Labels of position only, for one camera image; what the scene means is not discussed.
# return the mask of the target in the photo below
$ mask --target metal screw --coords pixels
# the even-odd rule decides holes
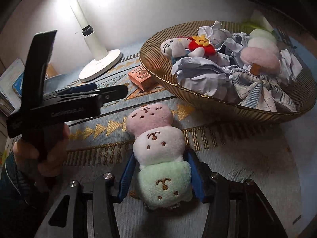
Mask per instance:
[[[245,182],[247,183],[247,185],[250,185],[250,186],[254,184],[254,181],[252,179],[246,179]]]
[[[103,175],[103,178],[106,179],[106,180],[108,180],[108,179],[111,179],[112,176],[113,176],[112,173],[105,173],[105,174]]]
[[[73,181],[71,181],[71,182],[69,183],[69,186],[70,186],[70,187],[75,187],[75,186],[77,186],[78,184],[79,184],[78,181],[73,180]]]
[[[211,173],[210,177],[213,179],[217,179],[219,177],[219,174],[218,173]]]

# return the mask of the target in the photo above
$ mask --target lamp base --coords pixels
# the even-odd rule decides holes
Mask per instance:
[[[82,82],[88,82],[109,70],[120,60],[122,53],[119,49],[108,51],[108,55],[99,61],[95,59],[88,63],[79,74]]]

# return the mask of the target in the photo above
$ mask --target woven basket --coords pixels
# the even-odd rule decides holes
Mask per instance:
[[[249,34],[253,28],[240,23],[223,21],[224,29],[231,33],[244,32]],[[148,39],[140,50],[140,61],[149,71],[151,76],[169,92],[191,104],[193,107],[209,111],[221,118],[232,121],[251,121],[252,123],[281,123],[295,119],[309,111],[316,102],[316,82],[305,63],[295,54],[303,66],[303,70],[297,77],[297,82],[281,88],[293,100],[296,113],[276,113],[257,110],[240,105],[230,104],[222,100],[199,94],[195,91],[183,88],[177,84],[176,76],[171,75],[172,63],[165,58],[160,45],[167,39],[179,36],[191,37],[197,35],[201,26],[212,26],[214,21],[192,21],[166,28]]]

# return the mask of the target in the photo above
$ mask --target stack of papers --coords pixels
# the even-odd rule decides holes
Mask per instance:
[[[16,59],[0,76],[0,109],[7,116],[21,106],[21,98],[12,86],[23,72],[24,65],[22,61]]]

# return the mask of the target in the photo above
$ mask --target white wall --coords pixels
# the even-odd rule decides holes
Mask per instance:
[[[193,20],[248,20],[254,5],[244,0],[78,0],[108,50],[175,24]],[[58,73],[84,66],[92,56],[66,0],[23,0],[0,34],[0,58],[25,63],[35,33],[58,29],[51,62]]]

